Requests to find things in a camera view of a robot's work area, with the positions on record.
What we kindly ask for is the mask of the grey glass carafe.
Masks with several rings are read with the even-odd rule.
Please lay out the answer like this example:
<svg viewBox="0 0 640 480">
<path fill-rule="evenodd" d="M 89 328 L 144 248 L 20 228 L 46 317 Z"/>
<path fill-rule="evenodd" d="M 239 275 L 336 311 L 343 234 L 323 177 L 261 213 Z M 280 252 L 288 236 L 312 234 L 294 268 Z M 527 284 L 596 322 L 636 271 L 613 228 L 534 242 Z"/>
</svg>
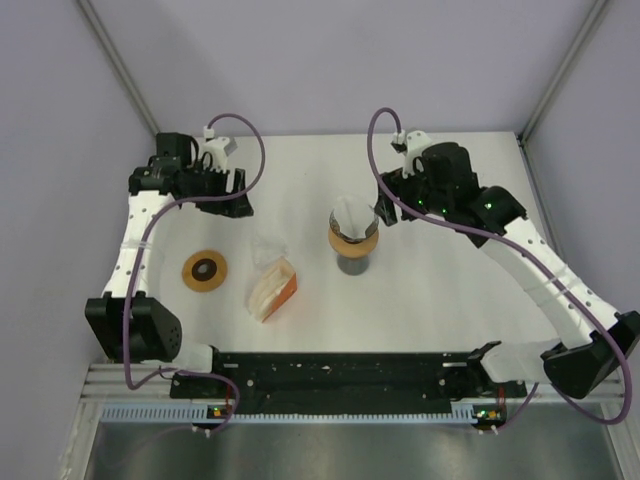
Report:
<svg viewBox="0 0 640 480">
<path fill-rule="evenodd" d="M 370 265 L 369 256 L 362 256 L 358 258 L 346 257 L 338 254 L 336 257 L 338 268 L 346 275 L 358 276 L 363 274 Z"/>
</svg>

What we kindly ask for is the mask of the orange coffee filter box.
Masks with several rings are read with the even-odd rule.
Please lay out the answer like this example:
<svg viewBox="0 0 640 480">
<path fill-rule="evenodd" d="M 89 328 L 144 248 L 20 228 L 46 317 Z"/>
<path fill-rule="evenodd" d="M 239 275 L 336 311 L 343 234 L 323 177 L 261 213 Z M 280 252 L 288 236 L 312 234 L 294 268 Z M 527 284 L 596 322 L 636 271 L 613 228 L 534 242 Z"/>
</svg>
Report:
<svg viewBox="0 0 640 480">
<path fill-rule="evenodd" d="M 254 319 L 264 322 L 281 308 L 297 289 L 296 270 L 285 257 L 280 257 L 257 278 L 250 291 L 247 309 Z"/>
</svg>

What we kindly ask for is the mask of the grey glass dripper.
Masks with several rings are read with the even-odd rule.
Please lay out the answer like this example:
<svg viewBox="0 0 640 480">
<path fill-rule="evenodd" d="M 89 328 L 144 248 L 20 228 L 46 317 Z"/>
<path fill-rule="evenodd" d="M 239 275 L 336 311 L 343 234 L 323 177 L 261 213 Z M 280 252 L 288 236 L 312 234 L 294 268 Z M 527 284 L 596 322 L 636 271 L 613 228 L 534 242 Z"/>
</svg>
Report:
<svg viewBox="0 0 640 480">
<path fill-rule="evenodd" d="M 329 225 L 339 238 L 357 243 L 371 237 L 378 229 L 378 217 L 369 205 L 335 207 L 329 217 Z"/>
</svg>

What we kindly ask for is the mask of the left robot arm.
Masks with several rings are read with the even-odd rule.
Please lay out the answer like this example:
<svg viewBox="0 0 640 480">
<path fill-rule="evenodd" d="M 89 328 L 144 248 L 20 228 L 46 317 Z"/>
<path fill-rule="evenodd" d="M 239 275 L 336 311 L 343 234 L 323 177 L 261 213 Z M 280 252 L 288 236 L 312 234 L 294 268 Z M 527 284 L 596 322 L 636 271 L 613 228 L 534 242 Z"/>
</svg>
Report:
<svg viewBox="0 0 640 480">
<path fill-rule="evenodd" d="M 227 218 L 253 215 L 245 171 L 228 167 L 235 148 L 234 138 L 211 128 L 202 140 L 157 134 L 155 154 L 128 179 L 127 224 L 113 272 L 102 294 L 85 305 L 85 318 L 108 359 L 194 371 L 192 384 L 209 397 L 224 390 L 227 374 L 213 363 L 213 347 L 185 339 L 181 321 L 162 303 L 159 289 L 179 207 L 191 203 Z"/>
</svg>

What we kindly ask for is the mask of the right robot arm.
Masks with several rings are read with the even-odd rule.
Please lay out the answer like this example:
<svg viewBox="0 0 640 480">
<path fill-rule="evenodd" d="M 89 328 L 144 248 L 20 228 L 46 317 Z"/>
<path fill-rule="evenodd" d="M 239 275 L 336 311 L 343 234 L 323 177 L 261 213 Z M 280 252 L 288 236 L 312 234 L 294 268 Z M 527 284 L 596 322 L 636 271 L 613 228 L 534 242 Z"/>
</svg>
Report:
<svg viewBox="0 0 640 480">
<path fill-rule="evenodd" d="M 523 343 L 493 341 L 467 370 L 469 388 L 487 396 L 503 382 L 552 385 L 570 399 L 587 397 L 615 370 L 630 377 L 639 314 L 600 298 L 548 245 L 526 209 L 505 188 L 483 187 L 468 150 L 433 142 L 423 132 L 394 135 L 401 167 L 375 174 L 375 211 L 383 222 L 425 220 L 465 235 L 521 287 L 556 335 Z"/>
</svg>

